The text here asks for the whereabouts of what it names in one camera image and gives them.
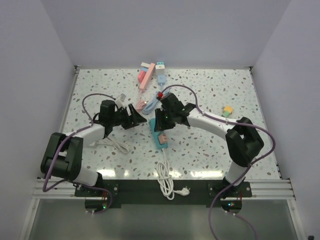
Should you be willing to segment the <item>yellow plug adapter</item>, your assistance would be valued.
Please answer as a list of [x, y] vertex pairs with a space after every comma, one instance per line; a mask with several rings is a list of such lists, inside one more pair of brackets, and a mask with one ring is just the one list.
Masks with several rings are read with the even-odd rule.
[[233, 108], [231, 106], [227, 105], [227, 106], [224, 107], [223, 111], [232, 114]]

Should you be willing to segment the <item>teal power strip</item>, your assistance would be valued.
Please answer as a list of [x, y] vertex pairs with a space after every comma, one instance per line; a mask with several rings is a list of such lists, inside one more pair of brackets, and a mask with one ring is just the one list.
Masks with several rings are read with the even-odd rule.
[[151, 135], [153, 137], [157, 149], [162, 150], [168, 148], [168, 138], [163, 131], [155, 131], [156, 119], [152, 118], [148, 122]]

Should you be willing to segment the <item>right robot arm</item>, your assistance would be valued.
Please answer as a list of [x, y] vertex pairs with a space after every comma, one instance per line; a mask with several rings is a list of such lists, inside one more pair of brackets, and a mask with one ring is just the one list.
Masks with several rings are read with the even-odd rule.
[[223, 189], [227, 196], [235, 196], [241, 190], [243, 174], [264, 147], [259, 133], [251, 127], [250, 119], [242, 117], [230, 122], [212, 114], [206, 115], [194, 103], [184, 105], [173, 93], [159, 92], [156, 99], [161, 102], [161, 108], [155, 110], [156, 132], [183, 125], [207, 131], [226, 141], [231, 164], [219, 190]]

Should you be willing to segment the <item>green plug adapter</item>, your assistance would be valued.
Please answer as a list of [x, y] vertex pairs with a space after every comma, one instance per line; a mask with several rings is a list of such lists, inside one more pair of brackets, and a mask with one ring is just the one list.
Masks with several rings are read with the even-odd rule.
[[222, 117], [225, 117], [225, 118], [228, 118], [231, 114], [232, 114], [232, 113], [229, 112], [229, 111], [224, 111], [221, 116], [222, 116]]

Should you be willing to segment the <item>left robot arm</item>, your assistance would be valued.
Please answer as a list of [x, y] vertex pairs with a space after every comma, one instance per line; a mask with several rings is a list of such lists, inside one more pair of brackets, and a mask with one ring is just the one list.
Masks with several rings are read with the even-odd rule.
[[47, 192], [56, 186], [48, 187], [53, 176], [61, 178], [61, 182], [86, 186], [88, 193], [99, 196], [104, 190], [103, 177], [99, 172], [82, 166], [83, 148], [108, 137], [114, 127], [121, 126], [127, 130], [146, 122], [132, 104], [122, 107], [113, 100], [103, 100], [90, 125], [72, 133], [55, 132], [50, 136], [40, 165], [40, 171], [45, 174], [42, 190]]

